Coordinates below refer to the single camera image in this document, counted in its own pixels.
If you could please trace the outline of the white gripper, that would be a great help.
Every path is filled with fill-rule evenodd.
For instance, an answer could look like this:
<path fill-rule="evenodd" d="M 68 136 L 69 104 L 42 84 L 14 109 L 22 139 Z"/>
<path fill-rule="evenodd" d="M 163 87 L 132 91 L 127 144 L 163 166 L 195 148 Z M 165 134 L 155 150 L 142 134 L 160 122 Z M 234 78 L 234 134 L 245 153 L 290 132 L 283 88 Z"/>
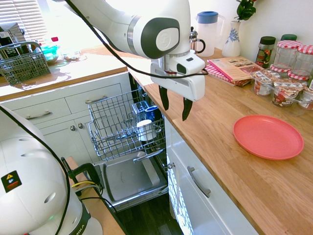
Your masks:
<path fill-rule="evenodd" d="M 151 76 L 151 80 L 159 85 L 159 94 L 164 110 L 169 109 L 167 89 L 184 97 L 182 121 L 188 118 L 193 101 L 200 100 L 205 95 L 204 75 L 194 75 L 187 78 L 179 78 L 178 76 L 158 78 Z"/>

